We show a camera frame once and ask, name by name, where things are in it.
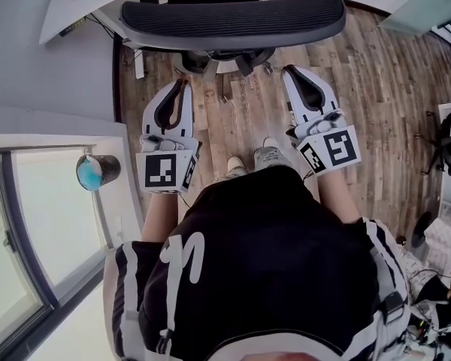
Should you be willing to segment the person's camouflage trousers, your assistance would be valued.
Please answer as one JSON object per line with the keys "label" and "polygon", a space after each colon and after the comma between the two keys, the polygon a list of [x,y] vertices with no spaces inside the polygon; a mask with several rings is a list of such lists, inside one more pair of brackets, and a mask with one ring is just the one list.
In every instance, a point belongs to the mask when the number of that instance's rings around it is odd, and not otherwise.
{"label": "person's camouflage trousers", "polygon": [[[253,160],[253,172],[272,168],[275,166],[286,166],[293,168],[292,163],[282,154],[282,152],[279,149],[273,147],[260,147],[254,152]],[[234,170],[227,171],[224,176],[215,180],[213,183],[217,184],[219,182],[235,179],[248,173],[249,172],[246,170],[246,168],[236,168]]]}

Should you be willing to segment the black framed window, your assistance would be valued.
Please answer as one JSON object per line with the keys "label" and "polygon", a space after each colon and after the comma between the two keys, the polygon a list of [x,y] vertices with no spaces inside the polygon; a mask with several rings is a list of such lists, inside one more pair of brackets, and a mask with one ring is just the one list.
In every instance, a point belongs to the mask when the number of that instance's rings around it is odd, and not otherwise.
{"label": "black framed window", "polygon": [[102,278],[99,197],[82,188],[85,149],[0,150],[0,361],[23,361]]}

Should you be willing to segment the person's left forearm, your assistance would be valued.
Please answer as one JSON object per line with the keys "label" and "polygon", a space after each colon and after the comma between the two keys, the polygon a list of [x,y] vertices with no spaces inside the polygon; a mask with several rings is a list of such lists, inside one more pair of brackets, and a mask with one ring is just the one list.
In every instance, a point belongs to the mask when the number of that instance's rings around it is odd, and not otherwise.
{"label": "person's left forearm", "polygon": [[177,194],[152,194],[141,240],[164,243],[178,224]]}

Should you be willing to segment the round black stand base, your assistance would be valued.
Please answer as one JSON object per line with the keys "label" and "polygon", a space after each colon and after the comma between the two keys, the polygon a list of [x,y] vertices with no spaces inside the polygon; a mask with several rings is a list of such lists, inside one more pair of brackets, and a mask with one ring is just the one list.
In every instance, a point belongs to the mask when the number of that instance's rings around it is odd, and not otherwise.
{"label": "round black stand base", "polygon": [[419,248],[422,244],[425,243],[425,231],[430,226],[432,221],[432,213],[430,211],[426,211],[416,223],[413,235],[411,238],[411,246],[412,248]]}

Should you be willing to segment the black office chair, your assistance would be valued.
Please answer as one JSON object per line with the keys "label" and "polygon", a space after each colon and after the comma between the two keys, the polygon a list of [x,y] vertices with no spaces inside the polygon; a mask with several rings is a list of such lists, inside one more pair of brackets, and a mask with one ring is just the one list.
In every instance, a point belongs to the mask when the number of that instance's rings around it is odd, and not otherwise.
{"label": "black office chair", "polygon": [[170,53],[174,70],[212,80],[251,74],[280,47],[310,44],[340,33],[343,0],[139,0],[124,2],[120,20],[137,50]]}

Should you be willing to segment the black bag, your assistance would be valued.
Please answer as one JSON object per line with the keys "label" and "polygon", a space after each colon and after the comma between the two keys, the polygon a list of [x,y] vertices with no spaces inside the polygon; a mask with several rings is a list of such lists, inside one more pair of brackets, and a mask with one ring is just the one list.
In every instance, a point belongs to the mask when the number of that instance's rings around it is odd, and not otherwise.
{"label": "black bag", "polygon": [[427,344],[446,345],[451,349],[451,291],[438,275],[425,283],[415,303],[429,321]]}

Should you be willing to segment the frosted glass door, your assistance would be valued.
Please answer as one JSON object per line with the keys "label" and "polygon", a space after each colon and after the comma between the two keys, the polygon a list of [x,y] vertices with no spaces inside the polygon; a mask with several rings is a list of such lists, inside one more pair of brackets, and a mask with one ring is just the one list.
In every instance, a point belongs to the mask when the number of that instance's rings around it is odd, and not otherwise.
{"label": "frosted glass door", "polygon": [[408,35],[423,35],[450,20],[451,0],[406,0],[379,27]]}

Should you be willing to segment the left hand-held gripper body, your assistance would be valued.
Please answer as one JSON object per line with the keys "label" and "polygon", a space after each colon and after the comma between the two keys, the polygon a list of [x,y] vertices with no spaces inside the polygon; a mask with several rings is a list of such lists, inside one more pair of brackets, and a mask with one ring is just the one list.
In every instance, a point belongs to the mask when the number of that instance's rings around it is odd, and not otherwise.
{"label": "left hand-held gripper body", "polygon": [[138,183],[145,193],[186,193],[198,162],[195,138],[143,134],[136,154]]}

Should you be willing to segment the person's right forearm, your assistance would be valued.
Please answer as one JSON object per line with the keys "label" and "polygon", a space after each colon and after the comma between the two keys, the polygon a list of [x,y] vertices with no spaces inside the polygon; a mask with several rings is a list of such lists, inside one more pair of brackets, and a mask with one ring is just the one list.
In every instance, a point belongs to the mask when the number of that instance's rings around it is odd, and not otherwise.
{"label": "person's right forearm", "polygon": [[343,223],[352,224],[361,215],[347,186],[342,171],[330,171],[317,179],[320,203]]}

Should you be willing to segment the white power strip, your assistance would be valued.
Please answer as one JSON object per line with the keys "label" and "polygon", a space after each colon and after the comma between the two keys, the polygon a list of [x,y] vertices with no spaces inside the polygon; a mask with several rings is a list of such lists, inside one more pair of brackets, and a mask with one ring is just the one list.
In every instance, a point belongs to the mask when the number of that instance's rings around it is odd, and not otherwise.
{"label": "white power strip", "polygon": [[144,53],[142,50],[134,50],[135,78],[140,80],[145,77]]}

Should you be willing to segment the black bin with blue bag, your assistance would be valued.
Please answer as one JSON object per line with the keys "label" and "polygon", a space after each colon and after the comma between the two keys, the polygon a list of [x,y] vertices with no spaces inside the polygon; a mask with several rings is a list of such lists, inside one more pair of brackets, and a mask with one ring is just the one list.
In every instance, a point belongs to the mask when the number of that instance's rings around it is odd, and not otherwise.
{"label": "black bin with blue bag", "polygon": [[112,181],[121,172],[120,161],[111,155],[82,155],[76,164],[76,176],[85,190],[95,192]]}

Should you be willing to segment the white patterned cloth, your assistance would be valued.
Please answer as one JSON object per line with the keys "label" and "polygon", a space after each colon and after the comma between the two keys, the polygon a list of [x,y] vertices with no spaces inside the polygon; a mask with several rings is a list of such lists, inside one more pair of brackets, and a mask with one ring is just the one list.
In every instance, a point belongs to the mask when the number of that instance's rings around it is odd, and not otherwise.
{"label": "white patterned cloth", "polygon": [[440,215],[425,230],[428,246],[426,263],[445,275],[451,275],[451,202],[441,202]]}

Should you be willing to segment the person in black shirt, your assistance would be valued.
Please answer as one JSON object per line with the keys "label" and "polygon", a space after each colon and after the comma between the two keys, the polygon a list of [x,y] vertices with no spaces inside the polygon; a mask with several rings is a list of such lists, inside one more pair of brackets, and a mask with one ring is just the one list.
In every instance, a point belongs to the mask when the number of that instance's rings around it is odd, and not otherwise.
{"label": "person in black shirt", "polygon": [[[404,314],[387,326],[395,291]],[[104,270],[117,361],[396,361],[407,297],[389,230],[343,223],[286,166],[206,187],[164,243],[126,242]]]}

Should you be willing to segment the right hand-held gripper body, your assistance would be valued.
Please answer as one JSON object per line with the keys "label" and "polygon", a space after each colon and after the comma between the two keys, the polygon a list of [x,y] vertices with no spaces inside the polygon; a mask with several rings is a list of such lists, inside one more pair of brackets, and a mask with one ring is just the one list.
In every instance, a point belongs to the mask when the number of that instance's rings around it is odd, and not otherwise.
{"label": "right hand-held gripper body", "polygon": [[309,166],[307,177],[321,176],[361,161],[355,127],[347,123],[340,109],[292,127],[286,134]]}

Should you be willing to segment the black power strip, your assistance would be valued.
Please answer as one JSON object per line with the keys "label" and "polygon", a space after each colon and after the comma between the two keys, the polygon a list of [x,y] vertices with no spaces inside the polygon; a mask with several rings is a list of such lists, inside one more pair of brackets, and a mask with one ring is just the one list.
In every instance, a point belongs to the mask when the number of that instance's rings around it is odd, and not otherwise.
{"label": "black power strip", "polygon": [[86,22],[86,18],[85,17],[81,17],[79,20],[73,22],[72,24],[70,24],[69,26],[67,26],[66,28],[64,28],[60,33],[59,36],[60,37],[65,37],[66,35],[72,33],[73,31],[75,31],[76,29],[80,28],[84,23]]}

